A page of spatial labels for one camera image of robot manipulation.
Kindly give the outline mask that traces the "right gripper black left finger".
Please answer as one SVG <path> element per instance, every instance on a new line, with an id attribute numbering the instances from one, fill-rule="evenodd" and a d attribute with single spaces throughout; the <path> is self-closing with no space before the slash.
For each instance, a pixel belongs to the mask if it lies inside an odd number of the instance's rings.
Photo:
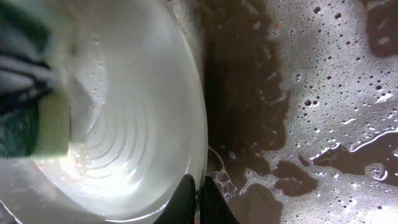
<path id="1" fill-rule="evenodd" d="M 154 224 L 194 224 L 195 209 L 195 180 L 192 175 L 185 174 Z"/>

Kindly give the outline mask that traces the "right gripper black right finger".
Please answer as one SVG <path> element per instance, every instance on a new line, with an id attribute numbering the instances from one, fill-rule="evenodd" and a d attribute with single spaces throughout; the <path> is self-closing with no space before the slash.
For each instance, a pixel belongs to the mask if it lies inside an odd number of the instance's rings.
<path id="1" fill-rule="evenodd" d="M 209 175 L 200 188 L 199 210 L 201 224 L 239 224 Z"/>

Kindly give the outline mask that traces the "green yellow sponge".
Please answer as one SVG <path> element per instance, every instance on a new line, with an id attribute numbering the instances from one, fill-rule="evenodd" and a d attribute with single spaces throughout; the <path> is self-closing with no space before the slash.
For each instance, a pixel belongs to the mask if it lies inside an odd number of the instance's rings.
<path id="1" fill-rule="evenodd" d="M 78 19 L 58 1 L 1 1 L 1 157 L 68 151 Z"/>

